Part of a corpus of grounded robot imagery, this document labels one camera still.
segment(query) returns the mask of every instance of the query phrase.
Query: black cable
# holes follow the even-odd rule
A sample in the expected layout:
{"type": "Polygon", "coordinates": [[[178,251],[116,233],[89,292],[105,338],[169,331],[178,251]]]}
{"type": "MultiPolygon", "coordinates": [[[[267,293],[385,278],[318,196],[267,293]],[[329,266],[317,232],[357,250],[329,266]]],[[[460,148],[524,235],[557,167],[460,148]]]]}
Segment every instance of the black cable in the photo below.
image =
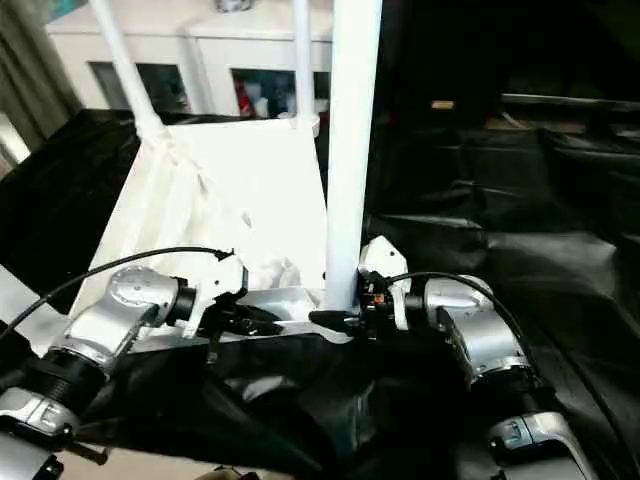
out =
{"type": "MultiPolygon", "coordinates": [[[[455,273],[444,273],[444,272],[403,273],[402,275],[396,275],[394,277],[387,277],[385,280],[386,280],[386,282],[388,284],[392,284],[392,283],[395,283],[395,282],[399,282],[401,280],[405,280],[407,278],[415,278],[415,277],[425,277],[427,279],[429,279],[429,278],[448,278],[448,279],[455,280],[457,282],[463,283],[463,284],[475,289],[476,291],[480,292],[487,299],[491,300],[493,302],[493,304],[497,307],[496,309],[506,317],[505,321],[507,322],[507,324],[509,324],[509,327],[511,327],[513,329],[516,338],[518,338],[518,340],[520,341],[520,346],[523,349],[525,349],[525,355],[527,355],[527,357],[530,358],[531,360],[534,360],[534,357],[530,356],[531,355],[530,349],[528,348],[527,343],[524,341],[524,335],[522,333],[522,329],[518,325],[515,317],[511,314],[511,312],[509,312],[507,307],[495,297],[495,295],[492,292],[490,292],[489,290],[484,288],[482,285],[479,285],[478,283],[474,282],[473,280],[470,280],[470,279],[468,279],[466,277],[463,277],[462,275],[457,275],[455,273]]],[[[551,331],[549,329],[547,329],[546,327],[543,327],[540,324],[538,324],[537,327],[549,339],[549,341],[551,341],[551,344],[553,345],[553,347],[558,352],[560,352],[560,355],[562,356],[562,358],[573,369],[573,371],[575,372],[577,377],[580,379],[580,381],[584,385],[584,387],[587,390],[587,392],[589,392],[589,395],[591,395],[591,398],[593,398],[593,401],[598,406],[598,408],[600,409],[600,411],[604,415],[605,419],[609,422],[609,425],[611,426],[611,429],[613,430],[613,434],[617,438],[618,443],[621,444],[621,446],[625,450],[625,454],[631,460],[631,465],[635,469],[636,476],[638,476],[638,478],[640,478],[640,462],[638,461],[638,459],[636,458],[635,454],[633,453],[633,450],[631,449],[630,443],[627,441],[626,436],[625,436],[622,428],[620,428],[620,425],[618,424],[618,421],[616,420],[613,412],[609,408],[609,405],[607,405],[607,402],[604,400],[602,395],[600,395],[600,393],[596,389],[595,385],[589,379],[589,377],[584,372],[582,367],[580,367],[578,362],[576,362],[567,353],[567,351],[562,347],[562,345],[560,345],[560,343],[555,338],[555,336],[551,333],[551,331]]]]}
{"type": "Polygon", "coordinates": [[[165,253],[178,253],[178,252],[209,253],[209,254],[215,255],[219,260],[222,260],[225,257],[228,257],[230,255],[227,252],[223,252],[221,250],[216,250],[214,248],[207,248],[207,247],[169,247],[169,248],[159,248],[157,250],[148,250],[146,252],[136,253],[128,257],[120,258],[118,260],[105,263],[104,265],[100,265],[99,267],[92,268],[91,270],[85,273],[81,273],[80,275],[77,275],[71,278],[70,280],[67,280],[61,285],[58,285],[53,290],[50,290],[49,292],[45,293],[42,297],[40,297],[38,300],[33,302],[31,305],[29,305],[26,309],[22,311],[22,313],[16,316],[16,318],[14,318],[11,321],[11,323],[7,325],[7,328],[5,328],[2,333],[0,333],[0,342],[2,342],[4,338],[6,338],[11,332],[13,332],[18,327],[18,325],[24,322],[27,319],[27,317],[31,315],[33,312],[35,312],[38,308],[40,308],[42,305],[47,303],[56,295],[59,295],[62,291],[75,285],[78,282],[81,282],[85,278],[91,277],[93,275],[97,275],[98,273],[102,273],[105,270],[109,270],[110,268],[117,267],[124,263],[140,260],[141,258],[154,257],[156,255],[164,255],[165,253]]]}

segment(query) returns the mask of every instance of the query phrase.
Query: white cabinet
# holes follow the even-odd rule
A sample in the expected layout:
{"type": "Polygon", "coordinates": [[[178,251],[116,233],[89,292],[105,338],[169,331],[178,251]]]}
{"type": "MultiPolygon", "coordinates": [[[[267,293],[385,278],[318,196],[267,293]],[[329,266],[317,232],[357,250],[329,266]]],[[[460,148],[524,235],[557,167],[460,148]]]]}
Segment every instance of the white cabinet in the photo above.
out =
{"type": "MultiPolygon", "coordinates": [[[[238,115],[234,75],[238,79],[258,70],[294,70],[290,0],[256,0],[252,9],[236,13],[215,11],[211,0],[112,2],[159,111],[238,115]]],[[[313,69],[329,72],[332,1],[310,0],[310,5],[313,69]]],[[[47,32],[87,108],[126,108],[89,6],[51,22],[47,32]]]]}

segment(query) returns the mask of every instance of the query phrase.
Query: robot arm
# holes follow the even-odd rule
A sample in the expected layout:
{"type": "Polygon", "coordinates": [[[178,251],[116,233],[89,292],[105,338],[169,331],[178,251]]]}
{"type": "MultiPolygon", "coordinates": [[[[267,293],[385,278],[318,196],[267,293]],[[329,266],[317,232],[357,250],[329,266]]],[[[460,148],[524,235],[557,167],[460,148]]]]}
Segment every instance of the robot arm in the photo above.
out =
{"type": "Polygon", "coordinates": [[[488,442],[502,467],[500,478],[597,479],[559,413],[554,392],[540,378],[512,325],[481,292],[492,295],[485,282],[434,275],[423,295],[411,295],[411,285],[406,283],[410,279],[388,283],[390,277],[406,273],[407,264],[384,237],[365,247],[360,272],[365,278],[361,308],[367,328],[376,322],[388,323],[391,317],[397,330],[410,330],[407,311],[413,311],[451,345],[469,394],[488,420],[488,442]],[[558,457],[558,450],[564,456],[558,457]],[[540,460],[531,461],[533,451],[540,460]]]}
{"type": "Polygon", "coordinates": [[[0,478],[59,478],[62,465],[51,452],[72,439],[140,329],[188,320],[195,301],[196,291],[182,279],[136,266],[114,274],[104,296],[72,321],[17,386],[0,395],[0,478]]]}

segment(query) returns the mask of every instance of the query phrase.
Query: glass panel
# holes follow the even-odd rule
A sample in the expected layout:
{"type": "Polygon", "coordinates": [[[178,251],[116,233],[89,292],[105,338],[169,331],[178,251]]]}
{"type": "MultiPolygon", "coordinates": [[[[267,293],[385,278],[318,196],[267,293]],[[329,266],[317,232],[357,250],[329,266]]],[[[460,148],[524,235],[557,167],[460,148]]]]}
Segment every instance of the glass panel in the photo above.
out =
{"type": "Polygon", "coordinates": [[[87,4],[87,0],[31,0],[26,8],[37,12],[42,25],[54,21],[87,4]]]}
{"type": "MultiPolygon", "coordinates": [[[[231,70],[238,109],[243,117],[278,118],[296,113],[295,74],[281,70],[231,70]]],[[[329,111],[331,75],[315,72],[316,111],[329,111]]]]}
{"type": "MultiPolygon", "coordinates": [[[[130,110],[120,79],[111,62],[89,62],[109,107],[130,110]]],[[[190,113],[184,83],[177,65],[137,63],[142,83],[157,112],[190,113]]]]}

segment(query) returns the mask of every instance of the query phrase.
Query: cabinet door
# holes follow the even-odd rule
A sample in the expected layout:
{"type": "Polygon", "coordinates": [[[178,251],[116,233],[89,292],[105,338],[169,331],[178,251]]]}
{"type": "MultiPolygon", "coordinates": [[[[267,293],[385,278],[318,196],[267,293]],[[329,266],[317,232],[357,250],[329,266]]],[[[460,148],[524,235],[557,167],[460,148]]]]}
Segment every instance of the cabinet door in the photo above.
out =
{"type": "MultiPolygon", "coordinates": [[[[246,81],[248,78],[256,82],[259,72],[293,72],[295,70],[294,44],[290,40],[240,40],[226,38],[200,38],[198,45],[204,62],[207,79],[209,81],[210,95],[213,101],[215,113],[220,115],[240,115],[236,86],[238,81],[246,81]]],[[[322,91],[328,85],[331,70],[331,43],[313,42],[311,45],[312,69],[316,74],[317,87],[322,91]]],[[[278,75],[274,82],[282,86],[283,83],[292,83],[292,73],[278,75]]],[[[282,108],[269,108],[271,112],[282,108]]]]}
{"type": "MultiPolygon", "coordinates": [[[[76,93],[87,108],[129,108],[109,47],[96,34],[52,34],[76,93]]],[[[210,111],[198,75],[195,42],[181,37],[129,35],[127,46],[159,112],[210,111]]]]}

